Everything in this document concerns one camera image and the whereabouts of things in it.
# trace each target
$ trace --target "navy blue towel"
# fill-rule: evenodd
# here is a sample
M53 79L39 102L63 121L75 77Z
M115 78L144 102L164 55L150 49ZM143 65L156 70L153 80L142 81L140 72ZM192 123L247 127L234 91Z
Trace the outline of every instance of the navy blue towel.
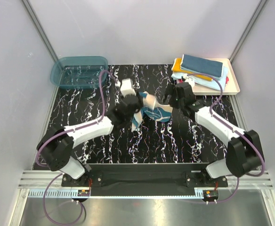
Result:
M186 71L194 71L221 77L223 64L218 61L207 60L190 55L183 55L180 68Z

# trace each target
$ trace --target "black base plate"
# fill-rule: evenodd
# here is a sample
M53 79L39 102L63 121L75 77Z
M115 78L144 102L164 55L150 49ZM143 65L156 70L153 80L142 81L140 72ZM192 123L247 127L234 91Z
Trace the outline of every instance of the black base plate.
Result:
M92 178L91 196L180 196L195 195L194 187L214 185L187 184L191 172L200 171L208 163L161 164L90 164ZM62 180L62 186L78 186L74 180ZM218 180L219 187L227 187L227 181Z
M199 178L200 172L189 172L186 173L186 185L187 187L215 187L218 182L218 187L227 187L226 177L219 177L210 182L204 184Z

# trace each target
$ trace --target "metal floor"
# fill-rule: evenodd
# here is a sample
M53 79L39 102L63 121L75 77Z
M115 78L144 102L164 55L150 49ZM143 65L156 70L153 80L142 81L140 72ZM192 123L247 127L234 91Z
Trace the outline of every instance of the metal floor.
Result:
M230 195L220 191L222 200ZM46 200L50 216L60 222L74 221L80 207L67 199ZM260 190L238 190L225 203L191 204L184 200L150 199L89 199L85 201L86 219L82 226L270 226L270 220ZM41 198L28 198L21 226L52 226L45 217Z

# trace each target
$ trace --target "folded cloth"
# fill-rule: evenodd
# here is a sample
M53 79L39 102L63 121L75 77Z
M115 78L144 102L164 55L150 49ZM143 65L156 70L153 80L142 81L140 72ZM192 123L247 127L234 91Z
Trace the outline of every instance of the folded cloth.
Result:
M181 69L180 69L180 63L181 63L181 58L176 58L176 59L174 60L174 64L173 64L173 66L172 66L172 71L173 71L173 72L182 72L182 73L187 73L187 74L193 74L193 73L194 73L194 72L189 71L189 70L181 70ZM208 80L208 81L212 81L211 78L208 78L208 77L203 76L203 75L200 75L200 74L199 74L199 75L196 75L196 76L199 77L199 78Z
M217 79L217 80L220 80L220 79L221 79L221 77L216 77L216 76L213 76L213 75L211 75L211 74L208 74L208 75L214 77L214 78Z
M145 114L155 121L166 122L170 120L173 110L170 105L159 104L156 101L156 97L147 92L140 92L139 94L143 98L144 107L142 107L138 113L134 114L131 120L131 131L136 131L140 127Z
M178 79L182 79L187 73L183 73L183 72L173 72L173 74L171 75L171 78L178 80Z
M223 64L218 61L207 60L184 54L180 63L180 69L189 71L192 70L198 73L221 77Z
M228 73L228 68L227 67L223 67L222 70L222 76L220 78L220 80L218 80L218 82L221 84L222 90L224 90L225 86L226 86L226 77L227 77L227 73ZM209 87L211 89L216 89L220 91L220 87L217 84L217 82L213 81L206 81L200 78L197 78L193 75L191 75L191 77L193 78L193 80L195 81L195 83Z

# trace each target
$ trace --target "stack of folded towels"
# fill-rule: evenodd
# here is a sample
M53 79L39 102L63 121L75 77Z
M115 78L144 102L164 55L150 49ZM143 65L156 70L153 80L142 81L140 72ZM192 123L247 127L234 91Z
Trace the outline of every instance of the stack of folded towels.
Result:
M182 58L176 58L172 67L172 78L180 80L185 74L204 73L211 75L221 84L222 89L227 83L228 68L221 62L207 60L184 54ZM194 82L212 89L220 90L219 85L211 78L203 75L191 75Z

